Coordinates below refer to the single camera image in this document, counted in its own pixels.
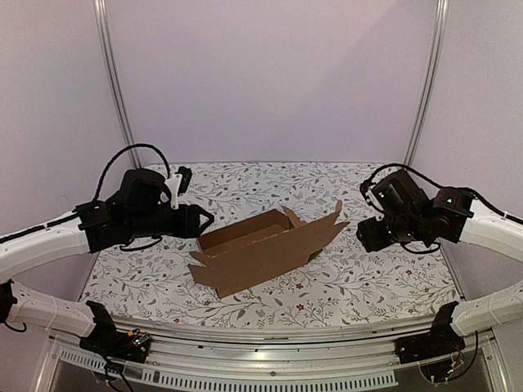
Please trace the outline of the brown cardboard box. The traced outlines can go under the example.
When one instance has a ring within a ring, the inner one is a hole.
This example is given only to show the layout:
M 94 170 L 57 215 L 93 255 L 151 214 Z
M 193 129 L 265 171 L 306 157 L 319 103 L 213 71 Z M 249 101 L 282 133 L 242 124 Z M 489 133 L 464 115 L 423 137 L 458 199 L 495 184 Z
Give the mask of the brown cardboard box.
M 337 219 L 342 202 L 334 212 L 310 222 L 283 207 L 204 234 L 190 265 L 196 283 L 225 298 L 307 265 L 348 225 Z

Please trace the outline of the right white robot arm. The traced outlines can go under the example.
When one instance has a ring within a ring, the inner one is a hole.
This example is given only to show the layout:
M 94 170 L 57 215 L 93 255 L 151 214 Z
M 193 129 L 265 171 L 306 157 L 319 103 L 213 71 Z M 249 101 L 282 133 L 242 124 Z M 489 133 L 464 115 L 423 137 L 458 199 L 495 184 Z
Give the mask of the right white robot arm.
M 376 192 L 381 217 L 357 225 L 356 236 L 367 252 L 391 245 L 402 247 L 420 242 L 426 247 L 439 240 L 468 247 L 478 256 L 522 261 L 522 223 L 490 206 L 471 189 L 445 187 L 433 199 L 416 198 L 393 189 Z M 522 317 L 522 281 L 479 293 L 474 298 L 443 305 L 422 339 L 430 356 L 439 356 L 454 343 L 455 336 L 510 323 Z

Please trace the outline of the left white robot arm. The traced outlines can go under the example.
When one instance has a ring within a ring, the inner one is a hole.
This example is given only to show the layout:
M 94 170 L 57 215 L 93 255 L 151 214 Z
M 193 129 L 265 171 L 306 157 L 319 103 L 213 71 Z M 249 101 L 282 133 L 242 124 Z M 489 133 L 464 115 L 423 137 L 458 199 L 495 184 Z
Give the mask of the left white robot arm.
M 115 354 L 122 339 L 108 326 L 112 321 L 105 308 L 75 302 L 71 291 L 51 287 L 65 281 L 51 273 L 68 261 L 93 261 L 100 251 L 138 238 L 197 238 L 213 221 L 212 213 L 198 205 L 162 203 L 136 211 L 95 202 L 9 234 L 1 240 L 1 321 L 17 330 L 32 324 L 89 336 L 103 354 Z

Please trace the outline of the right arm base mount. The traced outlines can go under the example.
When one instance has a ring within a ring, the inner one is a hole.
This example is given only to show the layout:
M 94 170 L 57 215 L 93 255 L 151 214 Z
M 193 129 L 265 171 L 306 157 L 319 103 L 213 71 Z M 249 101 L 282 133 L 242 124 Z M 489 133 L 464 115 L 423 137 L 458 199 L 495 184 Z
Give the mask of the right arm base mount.
M 427 332 L 395 340 L 395 354 L 401 364 L 433 359 L 465 348 L 463 337 L 450 326 L 457 305 L 458 302 L 453 301 L 440 307 Z

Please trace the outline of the front aluminium rail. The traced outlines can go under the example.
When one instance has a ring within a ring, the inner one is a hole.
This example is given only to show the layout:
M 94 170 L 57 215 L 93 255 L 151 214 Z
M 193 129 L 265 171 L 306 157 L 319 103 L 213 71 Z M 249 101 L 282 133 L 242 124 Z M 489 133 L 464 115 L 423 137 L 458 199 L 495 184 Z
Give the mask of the front aluminium rail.
M 144 363 L 105 370 L 64 334 L 49 337 L 38 391 L 511 391 L 494 334 L 468 336 L 455 376 L 431 383 L 444 358 L 402 363 L 395 342 L 427 331 L 428 317 L 345 327 L 253 330 L 119 318 L 152 336 Z

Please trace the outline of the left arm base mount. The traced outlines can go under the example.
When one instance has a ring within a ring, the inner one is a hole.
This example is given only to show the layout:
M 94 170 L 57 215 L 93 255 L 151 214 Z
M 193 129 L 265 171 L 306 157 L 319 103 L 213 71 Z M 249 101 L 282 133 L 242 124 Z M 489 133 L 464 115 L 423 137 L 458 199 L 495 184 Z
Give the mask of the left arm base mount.
M 93 314 L 95 327 L 89 335 L 81 337 L 79 347 L 100 355 L 145 363 L 150 352 L 152 336 L 139 328 L 127 332 L 118 331 L 107 309 L 100 303 L 87 301 Z

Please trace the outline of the left aluminium frame post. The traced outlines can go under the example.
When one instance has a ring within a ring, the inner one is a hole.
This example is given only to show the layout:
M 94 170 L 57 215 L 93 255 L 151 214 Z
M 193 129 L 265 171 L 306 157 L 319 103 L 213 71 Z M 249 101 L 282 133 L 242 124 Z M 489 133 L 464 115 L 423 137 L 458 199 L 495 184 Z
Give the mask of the left aluminium frame post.
M 107 1 L 94 0 L 93 11 L 96 21 L 97 33 L 101 46 L 101 54 L 105 65 L 105 72 L 109 83 L 110 94 L 114 102 L 119 130 L 122 134 L 125 146 L 136 143 L 132 126 L 127 113 L 127 107 L 123 96 L 123 90 L 118 75 L 118 67 L 114 54 L 114 48 L 110 32 L 109 14 Z

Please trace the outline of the aluminium frame post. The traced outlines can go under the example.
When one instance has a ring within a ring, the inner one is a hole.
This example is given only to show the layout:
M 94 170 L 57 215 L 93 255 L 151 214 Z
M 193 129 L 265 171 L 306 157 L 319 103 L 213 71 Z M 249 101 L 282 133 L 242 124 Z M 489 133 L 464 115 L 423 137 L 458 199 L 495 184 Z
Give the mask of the aluminium frame post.
M 97 33 L 101 46 L 101 54 L 105 65 L 105 72 L 109 83 L 110 94 L 114 102 L 119 130 L 122 134 L 125 146 L 136 143 L 132 126 L 127 113 L 127 107 L 123 96 L 123 90 L 118 75 L 118 67 L 114 54 L 114 48 L 110 32 L 109 14 L 107 1 L 94 0 L 93 11 L 96 21 Z
M 412 131 L 410 132 L 409 142 L 403 159 L 403 164 L 407 166 L 413 165 L 422 138 L 422 132 L 429 111 L 432 93 L 436 84 L 436 75 L 445 40 L 448 14 L 449 0 L 438 0 L 436 2 L 436 12 L 433 32 L 431 35 L 431 45 L 429 47 L 427 69 L 423 79 L 422 91 L 414 117 Z

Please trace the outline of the right aluminium frame post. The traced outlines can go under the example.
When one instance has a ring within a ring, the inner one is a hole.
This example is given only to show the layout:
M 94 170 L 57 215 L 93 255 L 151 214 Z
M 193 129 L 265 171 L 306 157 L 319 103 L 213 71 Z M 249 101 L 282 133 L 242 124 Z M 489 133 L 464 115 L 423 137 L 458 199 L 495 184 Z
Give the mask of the right aluminium frame post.
M 436 84 L 436 75 L 445 40 L 448 14 L 449 0 L 438 0 L 436 2 L 436 12 L 433 32 L 431 35 L 431 45 L 429 47 L 427 69 L 423 79 L 422 91 L 414 117 L 412 131 L 410 132 L 409 142 L 403 159 L 403 164 L 407 166 L 413 165 L 422 138 L 422 132 L 429 111 L 432 93 Z

